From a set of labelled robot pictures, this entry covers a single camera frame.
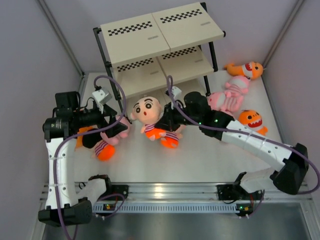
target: checkerboard pattern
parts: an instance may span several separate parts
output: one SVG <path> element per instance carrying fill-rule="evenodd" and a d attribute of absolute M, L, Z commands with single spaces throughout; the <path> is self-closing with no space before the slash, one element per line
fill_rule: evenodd
<path fill-rule="evenodd" d="M 154 61 L 152 60 L 152 58 L 142 60 L 142 61 L 136 61 L 136 62 L 129 63 L 127 65 L 118 66 L 117 71 L 120 73 L 126 70 L 135 69 L 147 64 L 152 64 L 153 62 Z"/>
<path fill-rule="evenodd" d="M 193 46 L 193 47 L 189 47 L 189 48 L 186 48 L 186 49 L 183 49 L 183 50 L 180 50 L 180 51 L 174 51 L 174 52 L 171 52 L 171 53 L 167 53 L 165 55 L 162 55 L 162 58 L 163 59 L 171 59 L 171 58 L 183 56 L 183 55 L 186 55 L 186 54 L 191 54 L 191 53 L 194 53 L 196 51 L 197 51 L 196 47 Z"/>
<path fill-rule="evenodd" d="M 162 21 L 163 24 L 165 24 L 165 23 L 170 23 L 173 21 L 181 20 L 181 19 L 191 18 L 193 16 L 197 16 L 200 14 L 202 14 L 202 11 L 200 11 L 200 9 L 196 9 L 196 10 L 192 10 L 192 11 L 179 13 L 176 15 L 161 17 L 160 20 Z"/>
<path fill-rule="evenodd" d="M 148 22 L 138 23 L 136 25 L 125 26 L 125 27 L 115 28 L 113 30 L 108 30 L 108 33 L 109 33 L 109 36 L 114 36 L 119 34 L 135 32 L 141 29 L 146 29 L 151 27 L 152 27 L 152 24 L 150 21 L 148 21 Z"/>

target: plush toy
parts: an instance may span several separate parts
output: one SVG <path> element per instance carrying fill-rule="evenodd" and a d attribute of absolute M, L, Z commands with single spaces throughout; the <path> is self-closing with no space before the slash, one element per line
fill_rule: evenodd
<path fill-rule="evenodd" d="M 82 137 L 82 145 L 85 148 L 93 149 L 96 158 L 100 161 L 109 160 L 116 152 L 114 146 L 108 144 L 102 139 L 100 132 L 84 135 Z"/>
<path fill-rule="evenodd" d="M 264 71 L 262 65 L 255 61 L 248 62 L 242 66 L 235 66 L 234 63 L 230 63 L 224 66 L 224 68 L 232 76 L 241 75 L 252 80 L 260 77 Z"/>
<path fill-rule="evenodd" d="M 110 144 L 112 146 L 115 146 L 115 145 L 117 145 L 119 143 L 120 139 L 124 139 L 124 138 L 128 137 L 128 133 L 129 133 L 130 128 L 131 128 L 130 122 L 127 120 L 127 118 L 123 117 L 123 118 L 121 118 L 120 123 L 126 125 L 127 129 L 122 131 L 122 132 L 120 132 L 119 134 L 117 134 L 114 137 L 110 137 L 109 138 L 104 132 L 100 132 L 100 135 L 101 135 L 102 139 L 106 143 L 108 143 L 108 144 Z"/>
<path fill-rule="evenodd" d="M 225 83 L 226 90 L 224 93 L 231 97 L 239 97 L 243 94 L 247 94 L 249 89 L 250 78 L 246 76 L 234 76 Z"/>
<path fill-rule="evenodd" d="M 131 119 L 138 119 L 143 123 L 141 133 L 145 133 L 151 141 L 161 139 L 161 144 L 167 148 L 176 148 L 179 144 L 179 139 L 182 138 L 181 131 L 184 126 L 181 126 L 175 132 L 167 132 L 163 129 L 155 128 L 156 123 L 162 114 L 162 106 L 159 101 L 150 96 L 141 98 L 134 106 L 130 115 Z"/>
<path fill-rule="evenodd" d="M 249 127 L 251 130 L 263 136 L 268 132 L 268 128 L 263 126 L 261 115 L 255 110 L 244 110 L 239 115 L 238 121 L 244 126 Z"/>
<path fill-rule="evenodd" d="M 208 104 L 211 110 L 222 111 L 226 113 L 234 113 L 239 110 L 244 96 L 231 97 L 231 93 L 228 92 L 214 92 L 207 98 Z"/>

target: black shelf frame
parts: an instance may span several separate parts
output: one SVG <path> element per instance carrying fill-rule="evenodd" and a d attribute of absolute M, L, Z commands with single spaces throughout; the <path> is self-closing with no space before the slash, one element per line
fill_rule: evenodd
<path fill-rule="evenodd" d="M 207 4 L 205 2 L 201 2 L 200 4 L 204 8 L 204 10 L 206 12 L 208 12 Z M 101 44 L 101 41 L 100 41 L 100 38 L 99 38 L 99 34 L 101 33 L 101 31 L 102 30 L 99 27 L 95 27 L 93 29 L 95 40 L 96 40 L 96 43 L 98 45 L 98 48 L 99 48 L 99 51 L 100 51 L 100 54 L 101 54 L 101 57 L 102 57 L 102 60 L 103 60 L 103 65 L 105 67 L 106 74 L 109 77 L 113 78 L 113 75 L 112 75 L 112 72 L 111 72 L 112 64 L 111 64 L 111 62 L 107 61 L 104 49 L 102 47 L 102 44 Z M 214 72 L 217 72 L 218 71 L 218 63 L 217 63 L 217 58 L 216 58 L 214 42 L 211 41 L 208 44 L 209 44 L 210 55 L 211 55 L 211 60 L 212 60 L 212 68 L 213 68 Z M 209 86 L 209 82 L 208 82 L 208 77 L 205 75 L 205 76 L 203 76 L 203 79 L 204 79 L 204 85 L 205 85 L 205 90 L 206 90 L 205 95 L 209 96 L 211 94 L 211 91 L 210 91 L 210 86 Z M 111 84 L 111 88 L 112 88 L 112 91 L 113 91 L 114 98 L 118 102 L 119 107 L 120 107 L 120 111 L 122 112 L 123 111 L 123 106 L 122 106 L 122 103 L 121 103 L 121 100 L 122 100 L 121 99 L 121 95 L 120 95 L 119 91 L 117 90 L 116 85 L 112 81 L 110 81 L 110 84 Z"/>

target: white wall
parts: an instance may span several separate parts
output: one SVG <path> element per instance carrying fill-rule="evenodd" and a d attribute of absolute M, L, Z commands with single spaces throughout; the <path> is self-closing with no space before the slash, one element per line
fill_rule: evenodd
<path fill-rule="evenodd" d="M 101 24 L 178 7 L 196 0 L 46 0 L 84 71 L 105 71 L 93 33 Z M 295 1 L 207 0 L 211 17 L 226 31 L 216 41 L 219 68 L 262 62 Z"/>
<path fill-rule="evenodd" d="M 308 147 L 309 158 L 320 169 L 320 1 L 307 0 L 275 52 L 264 82 L 285 141 Z M 312 169 L 310 187 L 316 185 Z M 320 191 L 313 194 L 320 210 Z"/>
<path fill-rule="evenodd" d="M 42 124 L 80 78 L 36 1 L 1 0 L 0 239 L 24 240 L 48 177 Z"/>

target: plush toy mouth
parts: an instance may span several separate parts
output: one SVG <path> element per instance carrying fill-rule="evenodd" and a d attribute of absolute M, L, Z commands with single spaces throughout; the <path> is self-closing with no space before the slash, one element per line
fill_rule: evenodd
<path fill-rule="evenodd" d="M 246 64 L 245 64 L 245 68 L 246 68 L 248 71 L 252 71 L 252 68 L 251 68 L 251 64 L 250 64 L 250 63 L 246 63 Z"/>
<path fill-rule="evenodd" d="M 258 120 L 256 120 L 256 121 L 253 121 L 253 122 L 251 122 L 251 123 L 248 123 L 248 126 L 250 127 L 250 128 L 256 128 L 256 127 L 259 127 L 259 126 L 261 126 L 262 125 L 262 119 L 260 118 L 260 119 L 258 119 Z"/>

